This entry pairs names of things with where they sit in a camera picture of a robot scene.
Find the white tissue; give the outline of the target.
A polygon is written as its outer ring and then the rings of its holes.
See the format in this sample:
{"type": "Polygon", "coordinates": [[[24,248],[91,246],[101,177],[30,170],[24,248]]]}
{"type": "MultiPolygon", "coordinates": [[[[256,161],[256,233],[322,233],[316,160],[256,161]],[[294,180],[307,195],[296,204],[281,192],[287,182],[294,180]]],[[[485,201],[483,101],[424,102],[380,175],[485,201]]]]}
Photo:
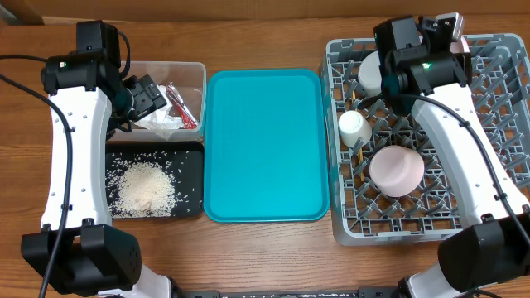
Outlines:
{"type": "Polygon", "coordinates": [[[173,108],[171,100],[167,97],[167,87],[164,85],[157,86],[162,97],[166,100],[166,105],[156,111],[149,113],[146,117],[140,119],[134,124],[145,129],[181,129],[185,125],[181,117],[171,116],[170,111],[173,108]]]}

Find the large white plate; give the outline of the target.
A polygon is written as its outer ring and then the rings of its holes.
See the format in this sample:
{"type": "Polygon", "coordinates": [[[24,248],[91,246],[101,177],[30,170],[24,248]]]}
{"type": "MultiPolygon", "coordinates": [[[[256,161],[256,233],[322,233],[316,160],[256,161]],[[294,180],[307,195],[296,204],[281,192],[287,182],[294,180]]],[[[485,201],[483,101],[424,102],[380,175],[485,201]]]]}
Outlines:
{"type": "Polygon", "coordinates": [[[464,54],[464,53],[470,53],[470,47],[467,43],[467,40],[464,36],[462,36],[457,41],[453,41],[450,44],[450,52],[453,54],[464,54]]]}

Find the red sauce packet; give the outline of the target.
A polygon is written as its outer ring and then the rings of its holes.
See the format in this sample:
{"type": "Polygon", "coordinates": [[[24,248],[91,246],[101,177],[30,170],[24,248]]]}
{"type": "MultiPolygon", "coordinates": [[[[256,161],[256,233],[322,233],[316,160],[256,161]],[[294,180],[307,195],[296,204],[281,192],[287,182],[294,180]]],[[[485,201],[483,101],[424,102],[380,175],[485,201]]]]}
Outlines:
{"type": "Polygon", "coordinates": [[[182,98],[180,92],[176,87],[169,83],[167,85],[166,91],[167,97],[172,101],[173,106],[176,108],[177,112],[181,116],[181,121],[183,122],[186,129],[195,129],[198,127],[198,121],[195,119],[191,111],[186,106],[184,99],[182,98]]]}

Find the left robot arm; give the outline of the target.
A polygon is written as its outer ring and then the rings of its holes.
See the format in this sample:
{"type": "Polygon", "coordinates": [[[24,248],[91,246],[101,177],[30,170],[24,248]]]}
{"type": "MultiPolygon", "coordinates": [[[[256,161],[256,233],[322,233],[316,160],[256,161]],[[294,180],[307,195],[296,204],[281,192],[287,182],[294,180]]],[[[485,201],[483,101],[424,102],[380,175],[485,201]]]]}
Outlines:
{"type": "Polygon", "coordinates": [[[111,117],[127,120],[119,50],[87,46],[46,60],[41,99],[52,116],[51,183],[41,230],[22,237],[22,256],[62,295],[177,297],[173,280],[142,263],[138,240],[114,228],[105,193],[111,117]]]}

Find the white cup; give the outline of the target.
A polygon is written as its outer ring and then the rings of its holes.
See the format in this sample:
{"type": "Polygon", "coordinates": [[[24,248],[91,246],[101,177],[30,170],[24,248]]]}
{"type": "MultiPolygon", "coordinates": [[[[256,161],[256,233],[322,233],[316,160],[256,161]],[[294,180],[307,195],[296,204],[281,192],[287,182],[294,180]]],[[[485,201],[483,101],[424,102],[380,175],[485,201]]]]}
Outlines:
{"type": "Polygon", "coordinates": [[[360,139],[361,145],[369,143],[372,128],[364,116],[356,110],[344,112],[338,121],[339,133],[342,142],[348,147],[354,147],[360,139]]]}

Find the grey bowl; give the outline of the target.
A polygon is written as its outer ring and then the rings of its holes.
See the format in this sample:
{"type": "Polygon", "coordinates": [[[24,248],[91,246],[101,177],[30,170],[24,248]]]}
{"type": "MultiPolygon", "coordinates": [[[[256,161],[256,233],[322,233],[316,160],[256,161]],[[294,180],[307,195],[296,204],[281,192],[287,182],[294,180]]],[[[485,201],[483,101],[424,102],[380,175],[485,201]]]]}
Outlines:
{"type": "Polygon", "coordinates": [[[381,94],[382,77],[380,74],[378,52],[366,56],[359,67],[358,82],[368,97],[381,94]]]}

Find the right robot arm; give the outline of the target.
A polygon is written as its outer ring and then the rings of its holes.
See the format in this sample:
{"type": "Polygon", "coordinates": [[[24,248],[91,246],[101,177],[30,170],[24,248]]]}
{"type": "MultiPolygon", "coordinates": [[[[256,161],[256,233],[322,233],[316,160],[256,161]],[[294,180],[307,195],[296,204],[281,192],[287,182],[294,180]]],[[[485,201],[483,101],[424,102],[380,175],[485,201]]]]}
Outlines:
{"type": "Polygon", "coordinates": [[[377,25],[384,98],[410,113],[436,150],[462,229],[437,249],[436,264],[402,279],[401,297],[466,297],[529,273],[529,203],[498,159],[475,111],[470,53],[457,13],[399,17],[377,25]]]}

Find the small pink plate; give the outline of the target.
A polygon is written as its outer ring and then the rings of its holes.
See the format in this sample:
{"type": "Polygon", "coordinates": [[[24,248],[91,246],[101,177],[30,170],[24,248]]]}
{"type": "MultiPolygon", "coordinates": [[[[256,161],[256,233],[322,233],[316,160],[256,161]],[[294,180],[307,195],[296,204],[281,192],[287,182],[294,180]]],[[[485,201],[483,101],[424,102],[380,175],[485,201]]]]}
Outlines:
{"type": "Polygon", "coordinates": [[[369,178],[384,195],[401,197],[419,186],[424,171],[423,159],[419,153],[392,145],[373,155],[369,165],[369,178]]]}

